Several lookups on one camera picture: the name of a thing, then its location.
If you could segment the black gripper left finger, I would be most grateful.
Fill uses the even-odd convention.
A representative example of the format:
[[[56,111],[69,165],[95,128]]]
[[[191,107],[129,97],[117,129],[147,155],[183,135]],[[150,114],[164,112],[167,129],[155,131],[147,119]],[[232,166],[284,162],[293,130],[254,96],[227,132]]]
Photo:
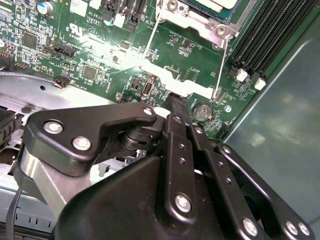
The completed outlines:
[[[80,192],[124,168],[160,158],[156,216],[166,227],[189,229],[197,219],[192,142],[177,114],[176,95],[167,116],[143,103],[39,111],[24,127],[15,173],[18,185],[37,190],[57,217]]]

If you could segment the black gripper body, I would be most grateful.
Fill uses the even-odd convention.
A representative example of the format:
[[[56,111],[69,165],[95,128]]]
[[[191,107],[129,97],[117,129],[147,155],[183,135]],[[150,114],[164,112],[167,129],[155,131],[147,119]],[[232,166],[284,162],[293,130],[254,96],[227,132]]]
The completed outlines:
[[[185,231],[166,227],[156,215],[163,161],[150,157],[92,185],[72,198],[54,230],[56,240],[233,240],[205,178],[195,173],[197,218]]]

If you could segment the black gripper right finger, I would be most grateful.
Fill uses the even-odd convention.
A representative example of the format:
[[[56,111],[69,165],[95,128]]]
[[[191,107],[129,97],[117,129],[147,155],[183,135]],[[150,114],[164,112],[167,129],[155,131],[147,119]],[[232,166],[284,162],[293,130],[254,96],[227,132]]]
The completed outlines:
[[[212,146],[192,123],[187,100],[177,98],[177,115],[187,123],[196,165],[213,196],[228,240],[314,240],[308,224],[229,145]]]

